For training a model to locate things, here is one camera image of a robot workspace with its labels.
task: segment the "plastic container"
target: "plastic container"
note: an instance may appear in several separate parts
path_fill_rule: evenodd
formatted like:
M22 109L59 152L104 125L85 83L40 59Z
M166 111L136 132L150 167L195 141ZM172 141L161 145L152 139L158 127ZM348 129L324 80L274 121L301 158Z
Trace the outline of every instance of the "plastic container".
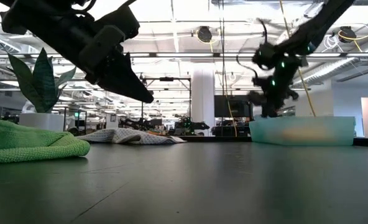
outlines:
M254 142L283 146L351 146L354 117L279 117L249 123Z

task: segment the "monitor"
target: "monitor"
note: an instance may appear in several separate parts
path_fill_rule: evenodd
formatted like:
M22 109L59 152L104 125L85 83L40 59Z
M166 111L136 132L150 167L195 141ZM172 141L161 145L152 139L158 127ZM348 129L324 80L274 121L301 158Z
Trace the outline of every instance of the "monitor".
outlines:
M150 121L150 123L151 123L152 126L161 126L161 125L163 125L162 124L162 119L152 119Z
M231 108L232 117L243 118L252 116L253 108L249 105L247 95L215 95L214 96L214 117L230 118L231 114L228 108L228 102Z

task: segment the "wall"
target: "wall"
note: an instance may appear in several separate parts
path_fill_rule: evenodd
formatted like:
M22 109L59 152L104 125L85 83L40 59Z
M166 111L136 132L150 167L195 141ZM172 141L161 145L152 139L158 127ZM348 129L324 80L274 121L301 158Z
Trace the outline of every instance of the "wall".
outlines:
M20 92L13 92L12 96L5 96L0 93L0 106L5 108L22 110L26 98Z
M368 97L368 85L334 84L334 115L356 118L357 137L364 137L361 98Z
M299 91L298 94L299 99L286 101L285 107L296 106L296 116L313 116L305 91ZM309 94L317 116L333 116L334 101L330 82L312 86Z

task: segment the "microfiber cloth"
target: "microfiber cloth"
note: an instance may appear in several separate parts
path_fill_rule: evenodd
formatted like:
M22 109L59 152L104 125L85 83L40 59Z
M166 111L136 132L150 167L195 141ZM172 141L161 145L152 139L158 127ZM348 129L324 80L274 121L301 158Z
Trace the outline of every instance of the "microfiber cloth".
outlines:
M159 145L159 144L176 144L185 142L184 140L169 136L157 136L145 133L143 131L127 129L127 128L110 128L96 131L95 133L85 136L78 136L78 139L91 142L109 142L114 144L143 144L143 145Z
M0 163L85 156L86 141L70 133L28 128L0 120Z

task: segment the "white column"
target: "white column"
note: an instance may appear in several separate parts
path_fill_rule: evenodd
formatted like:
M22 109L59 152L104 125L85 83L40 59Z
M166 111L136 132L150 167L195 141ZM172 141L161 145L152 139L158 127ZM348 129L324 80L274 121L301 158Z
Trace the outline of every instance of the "white column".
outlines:
M191 89L191 116L193 122L204 121L209 130L197 130L205 136L211 136L209 132L214 126L214 66L208 63L194 64Z

